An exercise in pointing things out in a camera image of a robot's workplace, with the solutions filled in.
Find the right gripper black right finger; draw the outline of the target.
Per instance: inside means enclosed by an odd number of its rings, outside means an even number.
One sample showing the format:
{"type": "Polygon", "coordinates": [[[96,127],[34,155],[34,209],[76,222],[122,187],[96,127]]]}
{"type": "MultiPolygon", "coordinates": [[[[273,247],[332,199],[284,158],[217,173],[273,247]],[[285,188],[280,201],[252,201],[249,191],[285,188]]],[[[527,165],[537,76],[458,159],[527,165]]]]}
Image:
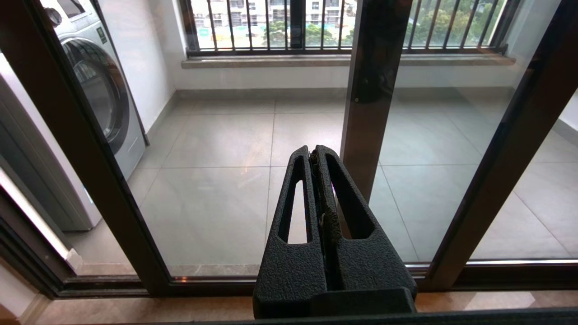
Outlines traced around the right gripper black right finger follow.
{"type": "Polygon", "coordinates": [[[406,288],[415,280],[375,218],[338,154],[323,145],[312,152],[318,226],[330,288],[406,288]]]}

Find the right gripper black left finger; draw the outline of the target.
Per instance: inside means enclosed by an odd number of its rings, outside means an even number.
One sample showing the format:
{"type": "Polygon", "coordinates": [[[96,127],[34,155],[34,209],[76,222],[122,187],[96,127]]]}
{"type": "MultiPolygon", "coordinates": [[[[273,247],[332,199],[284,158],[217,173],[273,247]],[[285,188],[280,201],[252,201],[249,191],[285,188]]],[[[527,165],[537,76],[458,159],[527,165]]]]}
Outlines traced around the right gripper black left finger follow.
{"type": "Polygon", "coordinates": [[[311,300],[327,292],[316,190],[307,146],[289,157],[252,295],[255,317],[307,317],[311,300]],[[302,183],[305,243],[288,243],[295,188],[302,183]]]}

